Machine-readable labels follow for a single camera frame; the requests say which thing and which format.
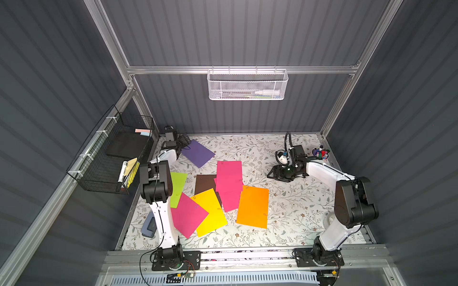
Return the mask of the orange paper sheet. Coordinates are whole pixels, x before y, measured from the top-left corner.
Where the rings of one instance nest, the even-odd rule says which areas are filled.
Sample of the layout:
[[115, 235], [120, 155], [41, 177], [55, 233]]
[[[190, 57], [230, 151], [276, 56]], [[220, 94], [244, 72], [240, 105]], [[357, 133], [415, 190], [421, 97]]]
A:
[[236, 223], [267, 229], [269, 196], [269, 189], [244, 185]]

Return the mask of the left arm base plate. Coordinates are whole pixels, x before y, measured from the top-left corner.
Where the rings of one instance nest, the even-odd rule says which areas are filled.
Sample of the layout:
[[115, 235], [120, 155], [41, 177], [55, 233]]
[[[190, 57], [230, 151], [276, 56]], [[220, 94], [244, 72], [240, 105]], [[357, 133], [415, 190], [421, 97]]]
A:
[[201, 251], [157, 251], [151, 258], [152, 271], [196, 271], [200, 269]]

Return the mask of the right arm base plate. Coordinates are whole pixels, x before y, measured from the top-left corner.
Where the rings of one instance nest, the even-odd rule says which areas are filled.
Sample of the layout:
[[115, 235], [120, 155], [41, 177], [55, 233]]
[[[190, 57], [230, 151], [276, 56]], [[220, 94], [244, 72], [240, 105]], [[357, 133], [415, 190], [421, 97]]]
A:
[[339, 250], [327, 251], [320, 248], [295, 248], [292, 256], [297, 263], [297, 267], [305, 268], [312, 266], [336, 266], [338, 268], [345, 265]]

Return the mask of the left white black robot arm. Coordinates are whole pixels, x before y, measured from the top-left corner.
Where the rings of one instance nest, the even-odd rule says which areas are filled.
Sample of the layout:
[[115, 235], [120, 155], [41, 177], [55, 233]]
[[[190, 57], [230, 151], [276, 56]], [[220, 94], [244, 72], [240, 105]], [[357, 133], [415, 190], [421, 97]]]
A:
[[139, 168], [140, 195], [151, 208], [141, 232], [149, 238], [157, 235], [159, 245], [152, 253], [161, 265], [180, 264], [184, 259], [171, 213], [174, 187], [169, 168], [171, 163], [176, 162], [185, 146], [181, 139], [187, 137], [179, 136], [175, 128], [166, 126], [165, 141], [161, 145], [159, 155]]

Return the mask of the purple paper sheet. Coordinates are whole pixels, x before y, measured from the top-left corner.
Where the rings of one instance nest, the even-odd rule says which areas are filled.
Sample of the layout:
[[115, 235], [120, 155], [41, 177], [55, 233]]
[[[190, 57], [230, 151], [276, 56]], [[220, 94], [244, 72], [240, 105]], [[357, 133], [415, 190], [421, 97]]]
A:
[[198, 143], [195, 139], [192, 139], [191, 143], [184, 147], [181, 153], [198, 168], [203, 167], [215, 156], [213, 151]]

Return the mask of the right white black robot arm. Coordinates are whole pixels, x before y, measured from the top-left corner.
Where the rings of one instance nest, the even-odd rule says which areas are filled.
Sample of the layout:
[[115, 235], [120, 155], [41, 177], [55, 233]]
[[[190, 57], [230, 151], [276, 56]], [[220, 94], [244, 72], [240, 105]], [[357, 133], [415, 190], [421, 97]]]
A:
[[292, 182], [299, 176], [313, 176], [335, 194], [335, 219], [314, 240], [308, 258], [318, 266], [326, 266], [330, 262], [335, 262], [339, 266], [341, 245], [350, 235], [379, 216], [375, 199], [366, 188], [370, 180], [346, 174], [317, 157], [307, 157], [301, 162], [287, 166], [275, 165], [267, 174], [267, 178], [281, 182]]

